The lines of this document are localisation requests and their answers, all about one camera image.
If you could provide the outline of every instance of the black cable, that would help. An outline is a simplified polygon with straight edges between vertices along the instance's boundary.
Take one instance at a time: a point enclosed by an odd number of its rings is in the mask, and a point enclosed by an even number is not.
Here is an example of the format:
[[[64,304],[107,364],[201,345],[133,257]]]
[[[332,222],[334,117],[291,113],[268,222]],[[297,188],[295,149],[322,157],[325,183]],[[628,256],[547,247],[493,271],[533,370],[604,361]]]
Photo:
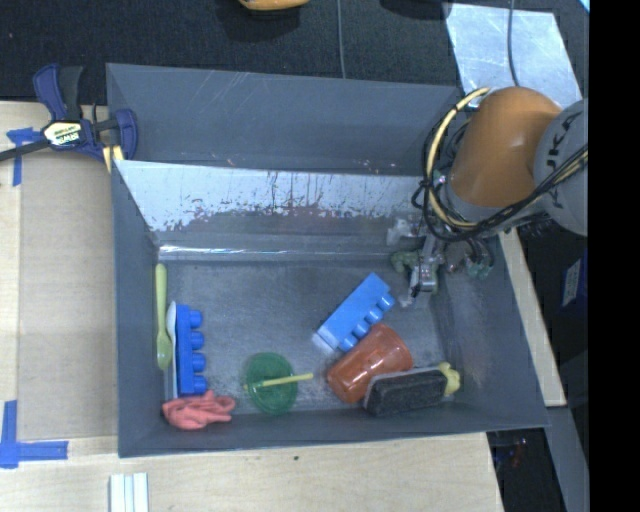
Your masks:
[[[511,71],[511,79],[516,87],[520,87],[520,81],[518,80],[518,75],[516,73],[516,67],[513,64],[513,44],[512,44],[512,33],[513,33],[513,11],[515,7],[515,0],[511,0],[511,5],[509,6],[509,22],[507,24],[507,56],[509,58],[509,70]]]
[[[336,8],[338,10],[338,51],[340,54],[340,71],[342,78],[347,78],[347,72],[344,65],[344,45],[342,43],[342,5],[340,0],[336,0]]]

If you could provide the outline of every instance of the yellow straw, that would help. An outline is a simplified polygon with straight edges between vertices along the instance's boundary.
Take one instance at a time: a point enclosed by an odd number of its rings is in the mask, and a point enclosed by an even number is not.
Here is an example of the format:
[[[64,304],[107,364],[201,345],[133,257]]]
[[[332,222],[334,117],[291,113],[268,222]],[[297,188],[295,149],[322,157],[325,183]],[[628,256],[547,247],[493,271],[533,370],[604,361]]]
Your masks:
[[[313,378],[313,373],[303,373],[301,375],[291,375],[289,377],[280,377],[279,379],[270,379],[263,380],[261,382],[256,382],[255,384],[251,384],[251,387],[255,388],[266,388],[267,386],[279,386],[280,384],[290,384],[291,382],[298,382],[300,380],[309,380]]]

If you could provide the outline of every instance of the blue tape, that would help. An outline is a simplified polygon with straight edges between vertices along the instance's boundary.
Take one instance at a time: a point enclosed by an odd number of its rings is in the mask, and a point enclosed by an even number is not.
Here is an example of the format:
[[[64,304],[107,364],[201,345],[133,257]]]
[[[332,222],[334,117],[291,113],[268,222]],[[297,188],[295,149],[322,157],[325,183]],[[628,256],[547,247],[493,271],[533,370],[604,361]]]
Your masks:
[[[22,443],[16,440],[18,401],[4,403],[2,437],[0,438],[0,468],[16,469],[20,462],[34,460],[66,460],[69,441]]]
[[[9,130],[7,132],[9,140],[15,144],[16,147],[30,142],[38,142],[43,140],[44,136],[33,128],[18,128],[17,130]],[[13,160],[13,186],[18,186],[22,183],[22,157],[17,156]]]

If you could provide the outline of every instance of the wooden table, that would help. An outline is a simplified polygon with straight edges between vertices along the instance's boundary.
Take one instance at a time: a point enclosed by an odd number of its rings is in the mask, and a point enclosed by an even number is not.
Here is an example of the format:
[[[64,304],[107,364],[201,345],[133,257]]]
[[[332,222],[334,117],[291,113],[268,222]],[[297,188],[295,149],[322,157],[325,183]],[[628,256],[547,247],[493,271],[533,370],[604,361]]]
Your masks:
[[[100,115],[104,115],[104,109],[100,109]],[[8,130],[26,126],[37,129],[48,120],[48,112],[40,104],[0,102],[0,150],[12,147],[5,137]],[[25,158],[23,172],[27,173],[30,166],[60,165],[63,160],[68,165],[100,167],[98,162],[77,157],[44,150],[37,158]],[[3,401],[17,398],[20,372],[27,371],[18,365],[18,306],[20,254],[29,247],[21,245],[21,187],[11,186],[12,169],[12,161],[0,163]],[[545,403],[566,405],[519,240],[510,234],[502,235],[501,241]],[[51,247],[52,258],[55,251],[56,247]],[[92,293],[102,291],[94,289]],[[45,347],[43,361],[55,358],[59,348]],[[74,365],[83,363],[71,356],[65,364],[71,371]],[[78,400],[84,404],[86,417],[95,419],[91,404],[100,401],[94,400],[95,395],[87,396],[82,387],[77,394],[66,396],[65,401]],[[19,403],[19,411],[37,415],[39,411],[29,407],[28,403]],[[116,453],[115,435],[68,439],[66,461],[23,462],[17,470],[0,470],[0,511],[108,510],[110,475],[140,472],[148,474],[153,511],[503,510],[484,434],[122,460]]]

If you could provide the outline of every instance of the black sponge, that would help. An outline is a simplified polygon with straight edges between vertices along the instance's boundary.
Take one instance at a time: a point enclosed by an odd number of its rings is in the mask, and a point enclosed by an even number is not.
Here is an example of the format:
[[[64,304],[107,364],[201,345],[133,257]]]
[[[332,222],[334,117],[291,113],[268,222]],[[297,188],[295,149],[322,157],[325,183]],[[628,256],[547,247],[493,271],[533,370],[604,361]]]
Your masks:
[[[447,377],[434,369],[377,375],[369,382],[363,406],[374,416],[421,409],[439,404],[446,386]]]

